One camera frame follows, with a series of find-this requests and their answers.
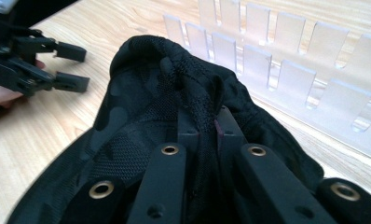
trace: wooden table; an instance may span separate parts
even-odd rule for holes
[[[272,21],[278,11],[308,18],[303,46],[316,21],[350,28],[344,60],[361,34],[371,34],[371,0],[255,2],[272,9]],[[134,35],[166,36],[162,18],[165,13],[199,24],[196,0],[82,0],[35,26],[46,36],[88,50],[84,63],[54,59],[52,55],[39,56],[39,60],[51,73],[90,77],[89,90],[82,94],[41,91],[0,113],[0,223],[6,221],[18,199],[50,162],[92,125],[106,91],[110,62],[119,46]],[[273,36],[273,25],[269,36]],[[326,176],[349,179],[371,192],[371,158],[258,103],[293,133],[305,151],[323,166]]]

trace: black fabric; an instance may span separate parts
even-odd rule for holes
[[[229,108],[250,143],[275,150],[311,191],[323,169],[294,137],[256,106],[236,75],[206,63],[162,37],[135,36],[120,48],[93,127],[67,148],[23,196],[9,223],[58,223],[89,180],[110,175],[130,183],[143,175],[151,150],[175,141],[184,108],[199,130],[199,147],[186,181],[187,223],[228,223],[231,202],[222,192],[214,120]]]

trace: screw hole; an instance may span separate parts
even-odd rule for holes
[[[165,207],[160,203],[151,205],[147,210],[147,214],[153,219],[163,217],[164,212]]]
[[[114,190],[114,185],[111,181],[104,180],[96,183],[89,190],[89,196],[93,199],[102,199],[109,196]]]
[[[168,147],[164,147],[161,151],[163,154],[171,156],[179,152],[179,148],[175,146],[168,146]]]
[[[302,217],[305,217],[307,219],[312,219],[314,217],[313,212],[304,206],[298,206],[295,208],[295,211]]]
[[[261,147],[250,147],[248,151],[255,156],[265,156],[267,152]]]
[[[361,196],[360,194],[353,188],[349,187],[348,185],[342,184],[342,183],[335,183],[331,185],[331,190],[339,197],[356,202],[360,200]]]

